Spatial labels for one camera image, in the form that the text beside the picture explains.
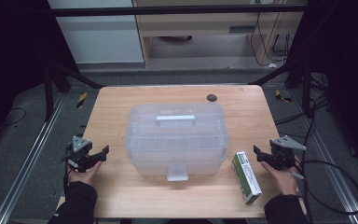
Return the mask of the green and white medicine box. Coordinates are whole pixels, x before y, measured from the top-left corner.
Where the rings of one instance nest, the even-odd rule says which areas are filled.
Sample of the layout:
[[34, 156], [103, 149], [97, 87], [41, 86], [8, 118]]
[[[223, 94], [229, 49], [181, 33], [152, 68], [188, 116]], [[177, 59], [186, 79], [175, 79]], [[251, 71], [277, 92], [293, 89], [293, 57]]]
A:
[[244, 202], [253, 203], [262, 194], [262, 190], [244, 151], [239, 151], [234, 155], [232, 169], [237, 177]]

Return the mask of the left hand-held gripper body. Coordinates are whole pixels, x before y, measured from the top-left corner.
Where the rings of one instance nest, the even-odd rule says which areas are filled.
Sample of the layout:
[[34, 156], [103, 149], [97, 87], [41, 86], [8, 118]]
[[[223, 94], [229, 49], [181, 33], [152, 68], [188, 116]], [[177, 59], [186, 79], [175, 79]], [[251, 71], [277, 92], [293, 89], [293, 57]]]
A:
[[62, 160], [72, 169], [85, 173], [90, 168], [90, 150], [92, 143], [89, 139], [74, 136], [66, 147]]

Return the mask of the person's left hand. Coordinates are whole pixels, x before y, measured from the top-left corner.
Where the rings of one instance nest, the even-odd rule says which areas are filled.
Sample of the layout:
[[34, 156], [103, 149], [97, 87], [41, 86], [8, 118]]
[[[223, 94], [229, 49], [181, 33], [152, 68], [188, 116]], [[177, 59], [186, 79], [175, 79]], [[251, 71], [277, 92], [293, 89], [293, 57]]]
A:
[[98, 161], [93, 167], [88, 169], [85, 173], [79, 173], [75, 170], [70, 170], [68, 173], [68, 182], [82, 182], [87, 185], [92, 185], [95, 174], [99, 171], [103, 163]]

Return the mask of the clear plastic storage box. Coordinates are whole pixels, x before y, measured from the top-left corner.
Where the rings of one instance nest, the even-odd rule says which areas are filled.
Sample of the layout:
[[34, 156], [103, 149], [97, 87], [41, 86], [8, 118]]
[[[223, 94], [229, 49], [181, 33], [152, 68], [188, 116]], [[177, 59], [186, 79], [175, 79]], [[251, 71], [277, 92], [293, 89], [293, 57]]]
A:
[[130, 111], [125, 148], [139, 175], [186, 181], [191, 175], [215, 174], [227, 147], [219, 104], [136, 105]]

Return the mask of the black horizontal frame bar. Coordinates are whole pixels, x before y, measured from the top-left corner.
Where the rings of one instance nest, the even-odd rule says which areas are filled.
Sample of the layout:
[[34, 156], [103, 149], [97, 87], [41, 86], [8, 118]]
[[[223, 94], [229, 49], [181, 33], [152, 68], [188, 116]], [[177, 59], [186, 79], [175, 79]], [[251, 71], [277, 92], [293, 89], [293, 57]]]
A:
[[229, 5], [229, 6], [169, 6], [169, 7], [104, 7], [51, 9], [55, 17], [127, 16], [169, 14], [302, 12], [307, 4], [294, 5]]

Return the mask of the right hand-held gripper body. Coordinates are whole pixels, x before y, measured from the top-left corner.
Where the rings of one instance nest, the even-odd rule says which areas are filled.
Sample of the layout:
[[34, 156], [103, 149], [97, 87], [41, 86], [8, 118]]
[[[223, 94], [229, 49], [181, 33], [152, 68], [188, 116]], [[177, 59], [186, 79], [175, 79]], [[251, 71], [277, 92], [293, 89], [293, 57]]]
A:
[[271, 166], [276, 170], [294, 167], [296, 164], [294, 151], [305, 151], [306, 149], [305, 146], [287, 135], [272, 139], [270, 141], [270, 150], [273, 157]]

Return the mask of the light wooden desk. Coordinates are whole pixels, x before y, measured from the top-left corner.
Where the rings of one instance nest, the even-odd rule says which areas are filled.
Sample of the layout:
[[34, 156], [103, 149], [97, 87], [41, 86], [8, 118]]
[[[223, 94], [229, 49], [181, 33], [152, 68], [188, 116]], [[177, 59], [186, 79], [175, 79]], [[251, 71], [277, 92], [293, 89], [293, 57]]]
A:
[[[294, 5], [308, 0], [131, 0], [136, 7], [229, 6], [229, 5]], [[277, 36], [293, 36], [303, 14], [301, 12], [213, 13], [139, 15], [139, 36], [240, 35], [245, 34], [258, 63], [272, 59], [272, 46]]]

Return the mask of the yellow and black floor tape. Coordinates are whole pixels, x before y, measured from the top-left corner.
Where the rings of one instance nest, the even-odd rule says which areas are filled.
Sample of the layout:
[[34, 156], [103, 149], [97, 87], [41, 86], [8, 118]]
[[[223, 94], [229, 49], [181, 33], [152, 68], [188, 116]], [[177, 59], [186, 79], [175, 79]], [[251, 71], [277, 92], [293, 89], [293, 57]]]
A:
[[86, 100], [88, 96], [87, 92], [82, 92], [78, 98], [78, 101], [76, 103], [76, 108], [81, 108]]
[[292, 102], [292, 99], [290, 97], [283, 96], [282, 92], [280, 90], [275, 91], [275, 97], [278, 100], [282, 100], [282, 101], [284, 101], [286, 103], [291, 103]]

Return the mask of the black metal stand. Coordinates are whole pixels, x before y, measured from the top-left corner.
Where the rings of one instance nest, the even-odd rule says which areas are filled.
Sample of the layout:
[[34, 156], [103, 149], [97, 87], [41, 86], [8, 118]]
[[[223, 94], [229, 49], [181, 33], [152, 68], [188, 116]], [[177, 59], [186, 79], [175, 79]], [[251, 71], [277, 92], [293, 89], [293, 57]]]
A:
[[86, 84], [93, 89], [101, 89], [103, 87], [103, 85], [83, 77], [79, 72], [62, 64], [54, 63], [46, 66], [43, 73], [46, 102], [45, 121], [50, 120], [54, 112], [52, 85], [55, 85], [59, 92], [68, 92], [71, 90], [71, 84], [67, 80], [67, 76], [73, 77], [74, 79]]
[[312, 112], [310, 110], [310, 65], [305, 59], [293, 58], [288, 59], [286, 64], [275, 69], [260, 79], [250, 82], [250, 85], [262, 86], [273, 78], [287, 73], [288, 76], [284, 81], [284, 86], [288, 89], [296, 87], [299, 83], [302, 84], [302, 109], [310, 118]]

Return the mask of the white cabinet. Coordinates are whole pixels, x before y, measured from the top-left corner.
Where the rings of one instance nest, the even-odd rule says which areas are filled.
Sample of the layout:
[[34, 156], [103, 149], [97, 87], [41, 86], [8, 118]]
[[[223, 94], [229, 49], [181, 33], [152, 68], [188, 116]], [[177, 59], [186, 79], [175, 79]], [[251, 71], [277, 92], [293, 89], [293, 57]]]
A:
[[[133, 7], [131, 0], [48, 0], [52, 9]], [[142, 63], [135, 17], [57, 17], [77, 64]]]

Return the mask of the black curtain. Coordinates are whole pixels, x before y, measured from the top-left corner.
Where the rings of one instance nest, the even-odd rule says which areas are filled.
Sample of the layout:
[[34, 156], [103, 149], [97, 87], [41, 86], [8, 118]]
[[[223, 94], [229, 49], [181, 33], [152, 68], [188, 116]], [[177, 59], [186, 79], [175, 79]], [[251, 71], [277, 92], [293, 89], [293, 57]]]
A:
[[291, 52], [327, 75], [330, 99], [358, 151], [358, 0], [308, 0]]
[[38, 34], [58, 63], [77, 69], [57, 20], [29, 14], [46, 9], [48, 0], [0, 0], [0, 126], [18, 94], [44, 82], [41, 50], [30, 42], [29, 31]]

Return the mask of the person's right hand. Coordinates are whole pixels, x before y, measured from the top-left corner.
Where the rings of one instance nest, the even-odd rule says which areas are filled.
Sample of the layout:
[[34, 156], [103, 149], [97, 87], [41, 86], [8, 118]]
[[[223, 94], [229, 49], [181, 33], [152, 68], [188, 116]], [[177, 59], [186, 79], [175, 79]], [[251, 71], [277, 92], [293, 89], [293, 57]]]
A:
[[297, 176], [299, 175], [296, 167], [291, 167], [286, 170], [276, 170], [265, 161], [262, 161], [261, 165], [271, 174], [281, 195], [296, 195]]

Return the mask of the aluminium floor rail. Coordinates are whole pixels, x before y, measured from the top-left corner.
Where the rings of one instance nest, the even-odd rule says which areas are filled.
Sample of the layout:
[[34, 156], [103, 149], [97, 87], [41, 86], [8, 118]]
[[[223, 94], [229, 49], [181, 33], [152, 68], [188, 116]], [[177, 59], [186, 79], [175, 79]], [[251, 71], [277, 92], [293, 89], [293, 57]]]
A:
[[20, 171], [18, 172], [7, 196], [0, 205], [0, 224], [7, 224], [10, 215], [15, 208], [24, 187], [29, 179], [31, 172], [39, 158], [44, 145], [51, 133], [51, 130], [62, 111], [62, 106], [67, 94], [59, 93], [57, 102], [53, 104], [53, 111], [50, 117], [44, 122], [38, 136], [36, 137], [33, 146], [30, 149]]
[[357, 182], [343, 169], [338, 167], [334, 162], [332, 156], [327, 151], [327, 148], [313, 125], [314, 119], [309, 119], [302, 109], [302, 100], [298, 93], [291, 93], [293, 102], [298, 110], [304, 114], [303, 121], [308, 128], [305, 137], [305, 145], [313, 146], [313, 150], [318, 154], [319, 159], [314, 161], [306, 161], [303, 156], [303, 163], [321, 164], [325, 169], [327, 176], [330, 179], [332, 186], [343, 206], [343, 214], [347, 216], [352, 224], [358, 224], [358, 184]]

